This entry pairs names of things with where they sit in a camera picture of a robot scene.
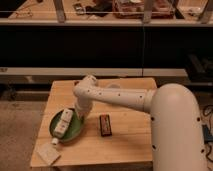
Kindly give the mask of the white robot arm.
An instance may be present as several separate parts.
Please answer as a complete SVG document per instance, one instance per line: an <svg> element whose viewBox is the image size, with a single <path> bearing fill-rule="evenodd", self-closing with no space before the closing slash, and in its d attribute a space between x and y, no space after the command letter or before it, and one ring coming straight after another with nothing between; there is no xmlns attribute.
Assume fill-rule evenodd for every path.
<svg viewBox="0 0 213 171"><path fill-rule="evenodd" d="M123 106L151 118L153 171L208 171L200 110L185 86L169 83L157 89L103 88L92 75L74 86L75 109L88 115L92 103Z"/></svg>

